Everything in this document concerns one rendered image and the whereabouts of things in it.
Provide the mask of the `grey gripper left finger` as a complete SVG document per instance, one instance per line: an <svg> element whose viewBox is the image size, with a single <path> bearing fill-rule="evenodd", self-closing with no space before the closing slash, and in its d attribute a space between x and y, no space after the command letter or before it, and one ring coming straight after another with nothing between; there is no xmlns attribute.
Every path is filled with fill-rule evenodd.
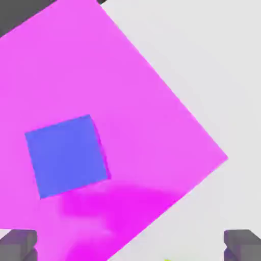
<svg viewBox="0 0 261 261"><path fill-rule="evenodd" d="M12 229L0 239L0 261L38 261L37 232Z"/></svg>

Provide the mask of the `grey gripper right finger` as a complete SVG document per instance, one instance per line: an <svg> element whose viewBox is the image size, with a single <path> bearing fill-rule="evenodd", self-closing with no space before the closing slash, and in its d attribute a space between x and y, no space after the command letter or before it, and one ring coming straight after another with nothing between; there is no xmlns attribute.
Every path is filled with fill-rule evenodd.
<svg viewBox="0 0 261 261"><path fill-rule="evenodd" d="M223 237L224 261L261 261L261 239L248 229L229 229Z"/></svg>

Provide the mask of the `small blue cube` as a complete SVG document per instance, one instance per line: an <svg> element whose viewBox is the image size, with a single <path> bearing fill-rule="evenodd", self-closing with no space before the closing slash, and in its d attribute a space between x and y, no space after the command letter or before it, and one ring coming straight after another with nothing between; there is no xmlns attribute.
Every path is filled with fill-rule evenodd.
<svg viewBox="0 0 261 261"><path fill-rule="evenodd" d="M111 177L90 115L26 132L25 139L42 199Z"/></svg>

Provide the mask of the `large magenta box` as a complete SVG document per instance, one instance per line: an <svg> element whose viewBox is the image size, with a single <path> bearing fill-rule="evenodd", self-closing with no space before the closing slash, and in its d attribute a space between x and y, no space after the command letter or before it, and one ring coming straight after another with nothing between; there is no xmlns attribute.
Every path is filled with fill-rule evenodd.
<svg viewBox="0 0 261 261"><path fill-rule="evenodd" d="M25 133L90 115L111 177L41 199ZM0 228L39 261L107 261L227 159L95 0L0 38Z"/></svg>

